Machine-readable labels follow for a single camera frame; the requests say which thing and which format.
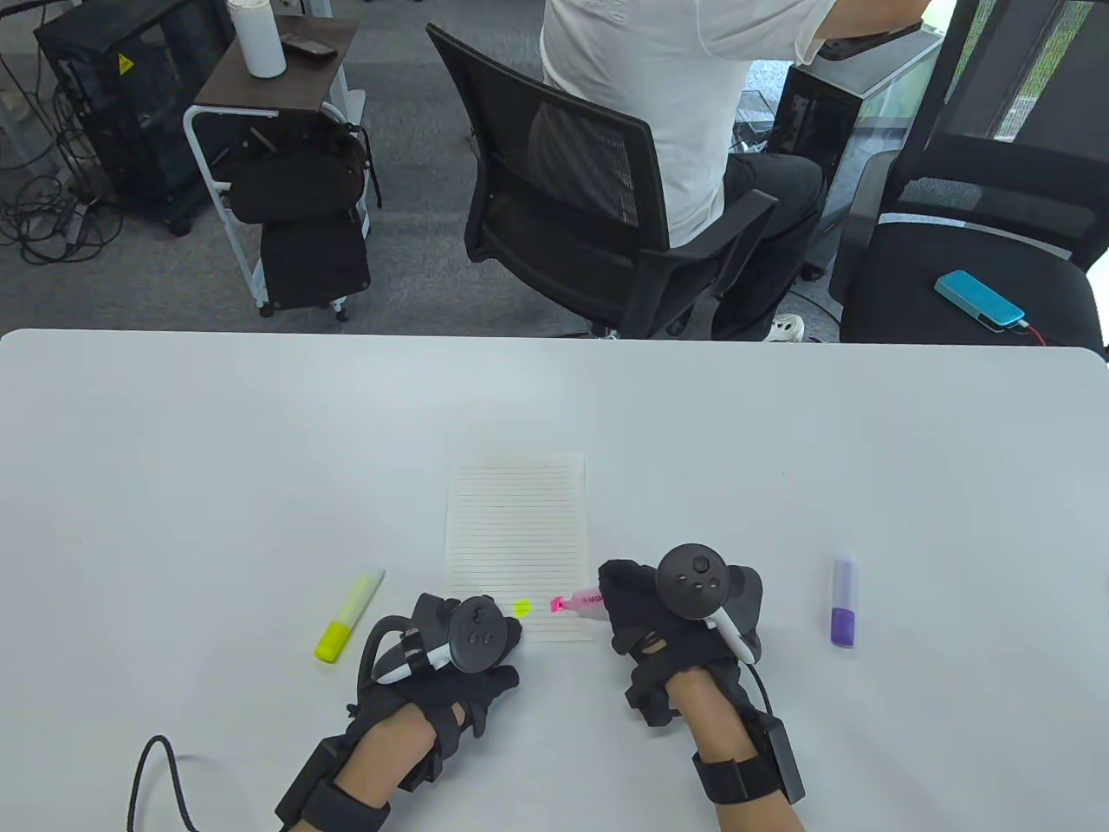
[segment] white t-shirt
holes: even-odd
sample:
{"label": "white t-shirt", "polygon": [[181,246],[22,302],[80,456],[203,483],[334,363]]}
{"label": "white t-shirt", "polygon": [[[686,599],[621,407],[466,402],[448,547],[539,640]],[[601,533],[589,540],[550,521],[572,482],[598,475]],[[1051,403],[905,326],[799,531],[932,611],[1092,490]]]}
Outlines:
{"label": "white t-shirt", "polygon": [[670,244],[724,212],[735,110],[755,60],[808,63],[836,0],[547,0],[547,83],[651,125]]}

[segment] black bag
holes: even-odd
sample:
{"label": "black bag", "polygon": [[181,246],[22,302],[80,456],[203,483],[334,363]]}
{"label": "black bag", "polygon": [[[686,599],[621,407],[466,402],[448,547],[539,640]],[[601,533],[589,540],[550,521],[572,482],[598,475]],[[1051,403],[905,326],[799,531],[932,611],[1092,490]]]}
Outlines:
{"label": "black bag", "polygon": [[283,114],[252,125],[237,156],[228,201],[244,223],[343,214],[362,199],[367,171],[381,207],[369,134],[360,124],[340,124],[325,113]]}
{"label": "black bag", "polygon": [[262,230],[266,292],[275,310],[319,306],[369,288],[362,221],[354,209]]}

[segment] black glove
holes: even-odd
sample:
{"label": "black glove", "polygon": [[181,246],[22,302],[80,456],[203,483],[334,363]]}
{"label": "black glove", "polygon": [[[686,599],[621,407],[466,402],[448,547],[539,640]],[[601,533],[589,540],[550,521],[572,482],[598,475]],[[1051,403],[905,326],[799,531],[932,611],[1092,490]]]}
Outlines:
{"label": "black glove", "polygon": [[[612,623],[612,649],[639,664],[624,694],[628,703],[642,712],[649,726],[669,724],[676,712],[670,709],[665,683],[683,670],[704,668],[736,710],[751,709],[740,684],[739,662],[724,638],[704,621],[671,612],[659,597],[654,574],[654,567],[633,560],[610,560],[598,571]],[[662,641],[665,647],[651,650]]]}
{"label": "black glove", "polygon": [[[408,773],[400,783],[401,789],[411,791],[425,780],[434,782],[442,770],[442,761],[458,751],[462,731],[472,727],[475,737],[484,734],[492,700],[520,683],[516,668],[501,662],[520,643],[522,628],[515,618],[505,620],[508,623],[508,643],[497,663],[489,670],[464,673],[452,664],[447,664],[439,670],[417,673],[393,684],[379,684],[372,679],[358,680],[358,704],[348,707],[354,717],[354,721],[347,727],[348,735],[364,735],[368,730],[366,726],[377,724],[409,702],[423,711],[435,729],[435,748]],[[461,726],[455,717],[456,702],[466,711]]]}

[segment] black mesh chair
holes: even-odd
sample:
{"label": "black mesh chair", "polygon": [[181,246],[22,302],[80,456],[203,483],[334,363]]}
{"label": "black mesh chair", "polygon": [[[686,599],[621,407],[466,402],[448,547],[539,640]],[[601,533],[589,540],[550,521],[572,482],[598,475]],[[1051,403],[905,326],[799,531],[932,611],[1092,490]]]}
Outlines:
{"label": "black mesh chair", "polygon": [[[887,213],[969,226],[877,224]],[[1103,355],[1086,272],[1107,246],[1109,4],[959,0],[904,150],[871,160],[844,226],[841,339],[1036,344],[936,294],[964,270],[1049,343]]]}
{"label": "black mesh chair", "polygon": [[775,200],[753,192],[671,248],[645,122],[513,72],[435,26],[427,32],[474,128],[471,261],[498,260],[594,333],[625,338],[651,337],[734,283]]}

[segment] lined paper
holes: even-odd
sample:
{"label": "lined paper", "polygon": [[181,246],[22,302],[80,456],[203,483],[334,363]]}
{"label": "lined paper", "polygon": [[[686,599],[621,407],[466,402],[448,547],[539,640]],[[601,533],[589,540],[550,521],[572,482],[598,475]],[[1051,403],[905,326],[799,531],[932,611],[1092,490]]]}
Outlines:
{"label": "lined paper", "polygon": [[455,467],[447,508],[447,586],[454,598],[489,595],[505,615],[518,601],[532,641],[587,641],[550,599],[597,584],[589,571],[581,454],[497,457]]}

